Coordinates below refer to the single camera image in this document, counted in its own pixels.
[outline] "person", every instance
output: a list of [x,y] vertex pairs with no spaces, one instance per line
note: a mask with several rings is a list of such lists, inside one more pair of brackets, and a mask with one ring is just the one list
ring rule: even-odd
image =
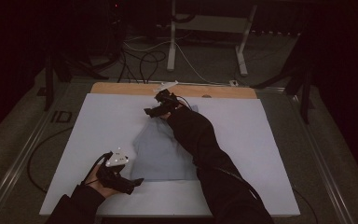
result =
[[[212,123],[186,106],[161,116],[175,139],[193,156],[203,195],[218,224],[270,224],[273,219],[257,192],[242,177],[231,158],[217,143]],[[93,223],[104,199],[119,193],[96,180],[98,167],[86,186],[77,186],[69,198],[63,195],[48,219],[50,223]]]

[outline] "black sleeve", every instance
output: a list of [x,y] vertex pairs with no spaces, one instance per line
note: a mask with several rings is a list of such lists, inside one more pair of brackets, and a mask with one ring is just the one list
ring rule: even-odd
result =
[[77,186],[69,198],[63,195],[57,203],[48,224],[92,224],[104,196],[89,186]]
[[212,123],[186,107],[167,119],[175,139],[193,155],[206,202],[216,223],[273,223],[257,192],[216,141]]

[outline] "dark background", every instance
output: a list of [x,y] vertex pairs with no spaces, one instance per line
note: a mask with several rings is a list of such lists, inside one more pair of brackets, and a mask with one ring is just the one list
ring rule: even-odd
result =
[[[34,76],[44,68],[47,42],[56,35],[52,31],[58,29],[65,33],[73,29],[72,23],[65,25],[62,22],[76,22],[76,19],[71,21],[60,14],[73,3],[0,1],[0,122],[34,85]],[[221,4],[219,1],[210,3],[204,7],[206,14],[213,14],[213,4]],[[169,6],[168,1],[132,0],[127,4],[127,10],[131,12],[128,22],[139,27],[139,21],[147,21],[148,28],[142,32],[152,37],[156,35],[154,24],[166,23],[169,19],[166,14],[159,13],[161,8]],[[235,16],[241,14],[238,7],[227,3],[225,6],[219,11]],[[197,10],[188,1],[179,9]],[[45,29],[47,24],[53,27]],[[358,0],[316,5],[263,3],[257,10],[253,30],[257,34],[261,31],[284,35],[302,33],[287,63],[295,66],[297,59],[301,58],[314,64],[313,84],[319,88],[324,103],[358,162]]]

